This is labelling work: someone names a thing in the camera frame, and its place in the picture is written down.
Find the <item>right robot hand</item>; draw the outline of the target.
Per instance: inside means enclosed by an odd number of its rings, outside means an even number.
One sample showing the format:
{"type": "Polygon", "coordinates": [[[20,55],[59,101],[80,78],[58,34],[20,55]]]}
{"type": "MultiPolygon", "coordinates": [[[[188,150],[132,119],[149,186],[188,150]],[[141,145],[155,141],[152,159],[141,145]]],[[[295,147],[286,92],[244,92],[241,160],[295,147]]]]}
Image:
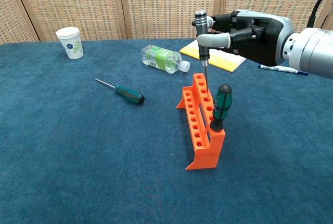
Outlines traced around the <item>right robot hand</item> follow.
{"type": "Polygon", "coordinates": [[[294,33],[287,17],[245,9],[214,16],[197,10],[192,25],[196,27],[199,60],[204,67],[211,49],[274,67],[283,62],[283,47],[294,33]]]}

